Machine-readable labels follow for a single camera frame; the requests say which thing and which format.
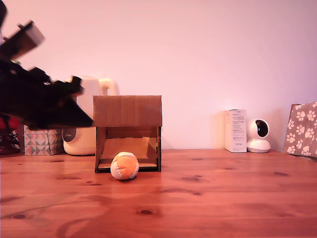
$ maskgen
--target cardboard house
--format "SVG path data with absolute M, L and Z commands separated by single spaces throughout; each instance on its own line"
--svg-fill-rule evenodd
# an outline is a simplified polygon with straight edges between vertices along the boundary
M 96 173 L 110 173 L 119 152 L 131 152 L 139 172 L 161 172 L 161 96 L 94 96 Z

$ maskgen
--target white box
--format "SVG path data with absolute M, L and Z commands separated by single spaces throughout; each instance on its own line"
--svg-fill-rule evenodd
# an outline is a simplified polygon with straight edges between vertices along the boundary
M 230 152 L 247 152 L 246 110 L 225 112 L 225 148 Z

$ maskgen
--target cardboard roof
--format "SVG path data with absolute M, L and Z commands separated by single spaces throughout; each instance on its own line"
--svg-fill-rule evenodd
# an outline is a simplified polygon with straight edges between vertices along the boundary
M 95 127 L 162 126 L 161 96 L 94 96 Z

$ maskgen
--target camera lens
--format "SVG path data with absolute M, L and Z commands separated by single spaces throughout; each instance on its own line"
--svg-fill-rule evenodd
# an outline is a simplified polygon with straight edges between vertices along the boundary
M 262 120 L 256 120 L 256 124 L 257 124 L 257 127 L 258 127 L 258 135 L 260 137 L 265 137 L 268 133 L 268 127 L 267 127 L 267 124 L 262 121 Z

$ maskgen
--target kettle handle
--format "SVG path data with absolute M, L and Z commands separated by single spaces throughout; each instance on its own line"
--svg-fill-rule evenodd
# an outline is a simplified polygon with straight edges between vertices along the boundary
M 116 95 L 114 81 L 110 78 L 99 79 L 99 87 L 102 96 L 107 96 L 108 89 L 112 96 Z

